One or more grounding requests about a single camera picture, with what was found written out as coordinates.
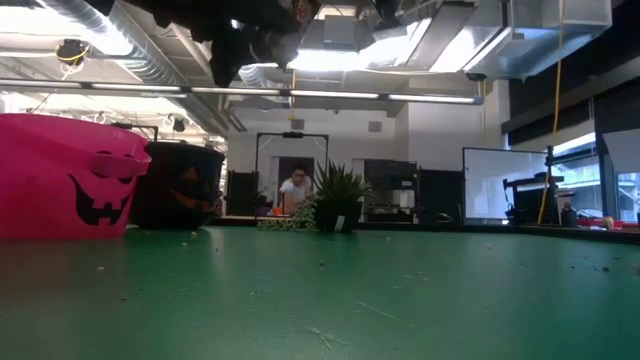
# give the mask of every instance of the ventilation duct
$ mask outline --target ventilation duct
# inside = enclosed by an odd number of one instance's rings
[[[36,0],[68,21],[83,25],[94,37],[92,45],[109,55],[127,55],[135,60],[118,60],[146,84],[186,85],[186,79],[173,67],[164,54],[116,2],[108,18],[83,0]],[[229,126],[212,107],[201,98],[187,94],[185,98],[169,99],[183,107],[200,127],[212,133],[226,136]]]

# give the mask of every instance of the potted plant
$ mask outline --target potted plant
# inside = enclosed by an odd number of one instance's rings
[[[370,194],[371,186],[362,175],[346,171],[344,165],[329,163],[328,169],[318,164],[316,186],[316,228],[320,231],[351,232],[362,214],[361,197]]]

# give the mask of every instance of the green table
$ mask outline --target green table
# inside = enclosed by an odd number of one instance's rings
[[[638,359],[636,265],[640,247],[523,235],[131,229],[1,242],[0,353]]]

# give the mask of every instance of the person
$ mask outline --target person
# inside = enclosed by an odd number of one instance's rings
[[[284,214],[295,214],[298,206],[305,202],[307,196],[313,192],[311,178],[307,176],[307,170],[302,165],[294,167],[291,178],[285,180],[280,187],[284,198]]]

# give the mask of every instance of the pink object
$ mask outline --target pink object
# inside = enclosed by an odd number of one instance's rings
[[[123,236],[146,145],[107,125],[0,114],[0,239]]]

